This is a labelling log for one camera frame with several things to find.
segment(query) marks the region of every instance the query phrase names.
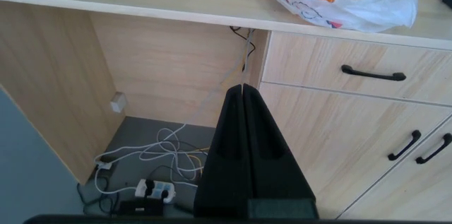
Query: white cable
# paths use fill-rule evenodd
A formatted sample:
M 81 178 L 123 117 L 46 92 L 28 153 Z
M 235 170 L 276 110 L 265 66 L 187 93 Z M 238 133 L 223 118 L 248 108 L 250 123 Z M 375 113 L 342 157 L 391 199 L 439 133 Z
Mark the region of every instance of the white cable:
M 244 80 L 244 75 L 245 75 L 245 73 L 246 73 L 246 71 L 247 71 L 249 44 L 250 44 L 250 42 L 251 42 L 253 32 L 254 32 L 254 30 L 251 30 L 250 33 L 249 33 L 248 38 L 246 39 L 246 47 L 245 47 L 245 48 L 246 48 L 246 53 L 245 53 L 246 58 L 245 58 L 245 64 L 244 64 L 245 70 L 244 70 L 243 73 L 242 73 L 242 82 L 243 82 L 243 80 Z M 207 155 L 207 153 L 205 153 L 205 152 L 203 152 L 203 151 L 180 151 L 180 150 L 179 150 L 179 149 L 180 149 L 180 141 L 179 141 L 179 138 L 177 137 L 177 132 L 181 131 L 181 130 L 182 130 L 182 129 L 183 129 L 183 128 L 184 128 L 184 127 L 192 120 L 192 119 L 194 119 L 195 117 L 198 116 L 199 113 L 201 113 L 201 111 L 202 111 L 203 108 L 205 107 L 207 101 L 209 101 L 209 100 L 212 98 L 212 96 L 213 96 L 214 93 L 218 90 L 218 88 L 221 87 L 222 83 L 223 83 L 226 79 L 228 79 L 228 78 L 230 77 L 230 75 L 236 70 L 236 68 L 240 65 L 240 61 L 241 61 L 241 60 L 243 60 L 243 56 L 240 56 L 240 57 L 236 60 L 236 62 L 234 63 L 234 66 L 233 66 L 233 67 L 232 67 L 232 68 L 224 75 L 224 77 L 223 77 L 223 79 L 221 80 L 221 82 L 220 82 L 218 85 L 216 85 L 216 86 L 214 87 L 214 89 L 212 89 L 212 90 L 209 92 L 209 94 L 207 95 L 206 98 L 204 98 L 203 101 L 201 101 L 201 104 L 200 104 L 200 107 L 198 108 L 198 110 L 197 110 L 191 117 L 189 117 L 189 118 L 184 122 L 184 124 L 183 124 L 181 127 L 179 127 L 178 129 L 176 129 L 175 131 L 173 131 L 173 130 L 171 130 L 171 129 L 168 129 L 168 128 L 162 128 L 162 129 L 160 129 L 160 130 L 157 132 L 156 143 L 150 143 L 150 144 L 144 145 L 144 146 L 123 146 L 123 147 L 118 148 L 118 149 L 116 149 L 116 150 L 108 151 L 108 152 L 106 152 L 106 153 L 97 155 L 97 156 L 94 158 L 94 162 L 95 162 L 96 164 L 99 165 L 98 169 L 97 169 L 96 172 L 95 172 L 95 176 L 94 176 L 95 187 L 96 187 L 96 189 L 97 189 L 100 193 L 103 193 L 103 194 L 115 194 L 115 193 L 120 192 L 120 191 L 125 191 L 125 190 L 129 190 L 129 189 L 136 189 L 136 187 L 126 187 L 126 188 L 118 189 L 118 190 L 115 190 L 115 191 L 102 191 L 102 190 L 98 187 L 98 185 L 97 185 L 97 176 L 98 176 L 99 171 L 100 171 L 100 169 L 101 169 L 101 164 L 100 164 L 100 162 L 99 162 L 98 160 L 99 160 L 102 156 L 104 156 L 104 155 L 109 155 L 109 154 L 112 154 L 112 153 L 117 153 L 117 152 L 119 152 L 119 151 L 121 151 L 121 150 L 124 150 L 124 149 L 143 149 L 143 150 L 141 150 L 141 151 L 135 151 L 135 152 L 132 152 L 132 153 L 128 153 L 128 154 L 126 154 L 126 155 L 124 155 L 124 156 L 121 156 L 120 158 L 117 158 L 116 160 L 113 160 L 112 162 L 107 163 L 107 164 L 115 163 L 115 162 L 117 162 L 117 161 L 120 161 L 120 160 L 122 160 L 122 159 L 124 159 L 124 158 L 127 158 L 127 157 L 129 157 L 129 156 L 131 156 L 131 155 L 134 155 L 134 154 L 140 154 L 138 158 L 139 158 L 140 160 L 142 160 L 142 161 L 151 161 L 151 160 L 156 160 L 156 159 L 158 159 L 158 158 L 163 158 L 163 157 L 168 156 L 168 155 L 172 155 L 173 158 L 172 158 L 172 160 L 171 160 L 171 168 L 174 167 L 174 162 L 175 162 L 176 167 L 175 167 L 174 170 L 176 170 L 176 171 L 179 173 L 179 175 L 180 175 L 181 177 L 185 178 L 185 176 L 182 174 L 182 172 L 193 172 L 194 175 L 193 175 L 193 177 L 192 177 L 191 179 L 187 179 L 187 178 L 185 178 L 185 179 L 187 179 L 187 180 L 195 180 L 195 178 L 196 178 L 196 171 L 197 171 L 197 170 L 203 169 L 204 166 L 203 166 L 203 167 L 196 167 L 195 164 L 194 164 L 194 162 L 193 162 L 193 160 L 188 156 L 188 154 L 204 154 L 204 155 Z M 159 136 L 160 136 L 160 133 L 161 133 L 162 131 L 169 131 L 170 134 L 169 134 L 168 136 L 166 136 L 163 140 L 160 140 L 160 139 L 159 139 Z M 172 142 L 167 141 L 167 139 L 171 138 L 172 136 L 174 136 L 174 137 L 176 138 L 175 141 L 177 142 L 177 146 L 175 146 Z M 168 149 L 168 148 L 163 147 L 163 146 L 162 146 L 163 144 L 169 144 L 170 146 L 172 146 L 173 150 L 170 150 L 170 149 Z M 150 150 L 152 147 L 154 147 L 154 146 L 159 146 L 159 147 L 160 147 L 163 151 L 165 151 L 166 153 L 165 153 L 165 152 L 162 153 L 162 152 L 151 152 L 151 151 L 149 151 L 149 150 Z M 146 155 L 146 154 L 153 154 L 153 155 L 158 155 L 158 156 L 155 156 L 155 157 L 152 157 L 152 158 L 144 158 L 143 156 Z M 185 155 L 185 156 L 189 159 L 189 162 L 190 162 L 190 164 L 191 164 L 191 166 L 192 166 L 193 168 L 191 168 L 191 169 L 185 169 L 185 168 L 179 167 L 179 154 Z M 197 185 L 191 184 L 191 183 L 188 183 L 188 182 L 178 182 L 178 181 L 174 181 L 173 178 L 172 178 L 172 173 L 173 173 L 173 171 L 171 170 L 171 171 L 170 171 L 170 174 L 169 174 L 169 178 L 170 178 L 171 182 L 173 182 L 173 183 L 175 183 L 175 184 L 185 184 L 185 185 L 188 185 L 188 186 L 197 187 Z

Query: wooden desk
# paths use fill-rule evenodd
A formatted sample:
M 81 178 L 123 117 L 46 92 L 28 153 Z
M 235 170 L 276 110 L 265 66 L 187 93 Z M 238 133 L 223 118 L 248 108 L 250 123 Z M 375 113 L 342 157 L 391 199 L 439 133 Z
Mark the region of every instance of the wooden desk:
M 271 84 L 286 82 L 286 75 L 279 73 L 285 68 L 269 66 L 266 57 L 268 36 L 275 42 L 277 31 L 416 47 L 440 55 L 452 50 L 452 11 L 439 0 L 420 0 L 412 29 L 400 27 L 375 34 L 311 25 L 275 0 L 0 0 L 0 86 L 84 183 L 93 171 L 94 156 L 106 149 L 125 115 L 185 122 L 221 83 L 221 90 L 191 121 L 216 125 L 224 93 L 240 83 L 242 66 L 226 81 L 222 82 L 222 77 L 243 54 L 245 45 L 226 25 L 257 29 L 257 50 L 249 61 L 246 82 L 261 86 L 264 65 L 268 66 L 263 93 L 273 108 L 280 103 L 273 98 L 279 94 L 277 90 L 271 90 L 278 87 Z M 289 84 L 323 87 L 312 82 L 308 86 L 306 82 Z M 349 89 L 334 86 L 332 90 Z M 361 90 L 357 89 L 357 94 L 374 94 L 372 89 Z M 116 92 L 125 93 L 129 101 L 121 114 L 109 106 Z M 385 94 L 375 95 L 393 97 Z M 439 108 L 432 113 L 441 113 L 431 119 L 435 127 L 449 110 Z M 286 116 L 277 114 L 277 122 L 282 124 Z M 283 131 L 285 136 L 295 132 Z

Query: yellow cable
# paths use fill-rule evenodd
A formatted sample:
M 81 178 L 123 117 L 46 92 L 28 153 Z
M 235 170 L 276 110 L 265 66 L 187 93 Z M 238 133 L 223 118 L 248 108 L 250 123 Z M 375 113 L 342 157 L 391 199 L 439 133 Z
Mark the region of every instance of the yellow cable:
M 201 159 L 199 159 L 199 158 L 196 157 L 195 155 L 189 155 L 189 154 L 188 154 L 188 156 L 189 156 L 190 158 L 193 158 L 193 159 L 195 159 L 195 160 L 198 160 L 198 162 L 199 162 L 199 167 L 202 167 L 202 166 L 203 166 L 203 163 L 202 163 Z
M 198 149 L 197 151 L 205 151 L 205 150 L 208 150 L 208 149 L 210 149 L 210 146 L 206 147 L 206 148 Z

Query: wooden cabinet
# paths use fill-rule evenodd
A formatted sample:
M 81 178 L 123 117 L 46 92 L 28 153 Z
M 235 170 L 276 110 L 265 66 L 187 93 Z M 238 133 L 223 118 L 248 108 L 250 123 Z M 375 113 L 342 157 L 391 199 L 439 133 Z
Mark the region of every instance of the wooden cabinet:
M 403 81 L 356 76 L 403 73 Z M 263 81 L 452 105 L 452 52 L 272 32 Z
M 444 136 L 452 133 L 452 121 L 432 134 L 340 218 L 381 220 L 452 220 L 452 146 Z
M 420 142 L 449 108 L 262 83 L 260 92 L 317 198 L 322 218 L 339 216 L 397 161 L 387 156 Z

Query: white power strip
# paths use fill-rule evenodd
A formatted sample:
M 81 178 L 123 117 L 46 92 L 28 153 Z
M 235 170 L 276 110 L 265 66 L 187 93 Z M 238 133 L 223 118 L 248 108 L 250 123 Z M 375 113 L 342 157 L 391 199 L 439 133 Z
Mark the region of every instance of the white power strip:
M 170 204 L 173 202 L 173 199 L 176 197 L 176 190 L 174 189 L 174 184 L 171 182 L 161 182 L 161 181 L 153 181 L 154 187 L 153 191 L 150 193 L 147 198 L 149 199 L 161 199 L 164 191 L 168 193 L 168 196 L 163 199 L 163 203 Z M 146 185 L 146 179 L 141 179 L 138 183 L 138 186 L 135 190 L 135 197 L 143 198 L 145 197 L 146 190 L 148 190 L 148 186 Z

